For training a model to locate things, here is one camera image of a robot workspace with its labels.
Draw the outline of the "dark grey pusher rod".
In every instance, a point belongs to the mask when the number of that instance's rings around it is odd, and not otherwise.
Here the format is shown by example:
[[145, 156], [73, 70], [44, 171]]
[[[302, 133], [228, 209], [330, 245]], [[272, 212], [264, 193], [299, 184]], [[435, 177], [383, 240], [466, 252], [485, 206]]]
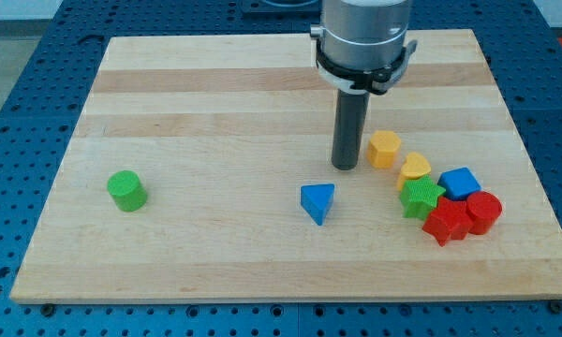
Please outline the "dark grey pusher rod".
[[332, 164], [337, 169], [351, 170], [358, 164], [368, 101], [368, 93], [337, 91], [332, 146]]

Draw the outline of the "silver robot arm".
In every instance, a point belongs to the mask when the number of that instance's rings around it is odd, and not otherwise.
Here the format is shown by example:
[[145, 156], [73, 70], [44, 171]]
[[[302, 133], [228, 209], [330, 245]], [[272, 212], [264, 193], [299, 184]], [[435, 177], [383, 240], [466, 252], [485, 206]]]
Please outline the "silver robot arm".
[[340, 170], [359, 161], [371, 95], [384, 95], [405, 75], [415, 40], [405, 42], [411, 0], [326, 0], [311, 27], [316, 67], [337, 90], [331, 162]]

